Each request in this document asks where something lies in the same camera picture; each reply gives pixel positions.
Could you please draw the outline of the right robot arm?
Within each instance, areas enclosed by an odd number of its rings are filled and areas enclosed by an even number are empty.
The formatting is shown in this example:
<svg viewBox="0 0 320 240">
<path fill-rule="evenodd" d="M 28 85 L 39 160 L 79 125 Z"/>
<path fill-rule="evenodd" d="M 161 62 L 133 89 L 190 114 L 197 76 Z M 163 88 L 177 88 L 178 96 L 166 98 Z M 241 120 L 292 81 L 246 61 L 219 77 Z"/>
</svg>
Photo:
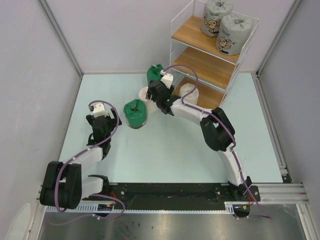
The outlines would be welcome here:
<svg viewBox="0 0 320 240">
<path fill-rule="evenodd" d="M 236 153 L 235 129 L 222 108 L 202 108 L 183 102 L 173 94 L 174 87 L 167 87 L 162 81 L 148 84 L 146 98 L 156 103 L 164 114 L 187 119 L 200 126 L 207 146 L 218 152 L 228 172 L 231 196 L 242 201 L 249 194 L 252 184 Z"/>
</svg>

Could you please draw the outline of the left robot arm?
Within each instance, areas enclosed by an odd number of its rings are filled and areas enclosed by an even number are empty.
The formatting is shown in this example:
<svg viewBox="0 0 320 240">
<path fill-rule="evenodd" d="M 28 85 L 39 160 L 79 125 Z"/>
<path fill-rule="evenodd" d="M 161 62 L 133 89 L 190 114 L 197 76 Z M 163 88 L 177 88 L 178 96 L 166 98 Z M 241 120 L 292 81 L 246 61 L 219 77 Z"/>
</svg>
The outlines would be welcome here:
<svg viewBox="0 0 320 240">
<path fill-rule="evenodd" d="M 110 196 L 111 187 L 107 176 L 86 174 L 94 164 L 102 161 L 111 148 L 112 133 L 122 124 L 112 108 L 113 118 L 108 113 L 100 116 L 88 114 L 86 120 L 92 127 L 87 148 L 83 154 L 73 157 L 72 162 L 51 161 L 46 168 L 39 201 L 43 206 L 56 205 L 58 209 L 75 209 L 82 199 L 95 195 L 100 200 Z"/>
</svg>

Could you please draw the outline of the unwrapped white paper roll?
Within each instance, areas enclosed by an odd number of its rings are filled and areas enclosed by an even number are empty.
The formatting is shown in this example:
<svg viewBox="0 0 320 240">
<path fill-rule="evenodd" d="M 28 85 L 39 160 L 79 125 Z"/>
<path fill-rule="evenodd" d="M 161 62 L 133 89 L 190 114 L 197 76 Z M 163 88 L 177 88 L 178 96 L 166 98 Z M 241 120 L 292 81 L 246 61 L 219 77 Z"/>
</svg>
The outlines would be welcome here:
<svg viewBox="0 0 320 240">
<path fill-rule="evenodd" d="M 146 105 L 147 112 L 151 114 L 151 113 L 154 113 L 158 109 L 158 107 L 154 101 L 147 99 L 147 92 L 148 92 L 148 87 L 145 86 L 139 91 L 138 97 Z"/>
</svg>

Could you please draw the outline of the grey roll front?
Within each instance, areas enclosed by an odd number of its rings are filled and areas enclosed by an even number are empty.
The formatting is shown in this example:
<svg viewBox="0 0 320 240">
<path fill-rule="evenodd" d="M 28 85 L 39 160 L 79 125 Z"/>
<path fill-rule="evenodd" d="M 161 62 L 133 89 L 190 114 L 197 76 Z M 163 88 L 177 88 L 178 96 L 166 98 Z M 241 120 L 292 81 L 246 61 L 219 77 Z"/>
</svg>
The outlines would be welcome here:
<svg viewBox="0 0 320 240">
<path fill-rule="evenodd" d="M 240 54 L 254 26 L 254 20 L 232 13 L 222 18 L 216 39 L 217 50 L 228 56 Z"/>
</svg>

